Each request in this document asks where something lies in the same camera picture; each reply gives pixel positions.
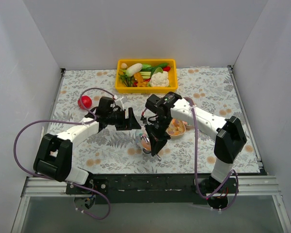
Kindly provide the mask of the beige tray of orange candies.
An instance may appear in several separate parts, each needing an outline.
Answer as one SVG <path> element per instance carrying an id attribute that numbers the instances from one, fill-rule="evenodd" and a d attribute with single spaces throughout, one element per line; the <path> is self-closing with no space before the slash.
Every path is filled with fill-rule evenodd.
<path id="1" fill-rule="evenodd" d="M 172 119 L 166 132 L 171 138 L 176 139 L 184 136 L 186 132 L 186 127 L 183 121 L 178 119 Z"/>

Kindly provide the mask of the pink tray of colourful candies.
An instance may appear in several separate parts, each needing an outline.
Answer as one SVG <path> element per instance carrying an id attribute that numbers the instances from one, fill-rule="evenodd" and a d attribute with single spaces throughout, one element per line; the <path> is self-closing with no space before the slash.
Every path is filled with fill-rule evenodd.
<path id="1" fill-rule="evenodd" d="M 187 123 L 185 121 L 183 123 L 184 123 L 186 129 L 193 129 L 194 128 L 194 125 L 191 125 L 191 124 L 189 124 L 189 123 Z"/>

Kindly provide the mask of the silver metal scoop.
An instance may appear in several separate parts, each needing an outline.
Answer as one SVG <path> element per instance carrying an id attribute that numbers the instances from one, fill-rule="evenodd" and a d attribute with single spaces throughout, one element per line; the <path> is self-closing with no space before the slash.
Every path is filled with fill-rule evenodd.
<path id="1" fill-rule="evenodd" d="M 141 136 L 141 148 L 145 154 L 151 154 L 150 140 L 145 134 Z"/>

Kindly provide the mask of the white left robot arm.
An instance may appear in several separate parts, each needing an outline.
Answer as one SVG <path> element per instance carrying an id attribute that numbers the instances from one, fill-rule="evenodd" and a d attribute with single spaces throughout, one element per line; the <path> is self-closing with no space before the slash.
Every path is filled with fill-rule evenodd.
<path id="1" fill-rule="evenodd" d="M 102 97 L 98 106 L 91 109 L 80 123 L 56 135 L 48 133 L 43 136 L 33 164 L 34 171 L 58 182 L 76 183 L 81 193 L 89 194 L 94 183 L 88 179 L 88 171 L 73 166 L 73 150 L 109 125 L 118 131 L 141 129 L 133 109 L 125 110 L 121 98 Z"/>

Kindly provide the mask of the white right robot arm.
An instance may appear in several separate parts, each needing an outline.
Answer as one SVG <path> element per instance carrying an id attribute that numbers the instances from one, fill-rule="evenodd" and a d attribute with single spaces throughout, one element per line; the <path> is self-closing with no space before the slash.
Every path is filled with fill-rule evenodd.
<path id="1" fill-rule="evenodd" d="M 151 155 L 157 155 L 170 139 L 167 128 L 172 119 L 187 122 L 195 127 L 195 132 L 203 132 L 215 142 L 216 162 L 210 175 L 210 188 L 215 193 L 223 192 L 234 161 L 247 142 L 240 119 L 208 113 L 174 92 L 162 98 L 152 94 L 145 107 L 156 115 L 154 121 L 145 125 Z"/>

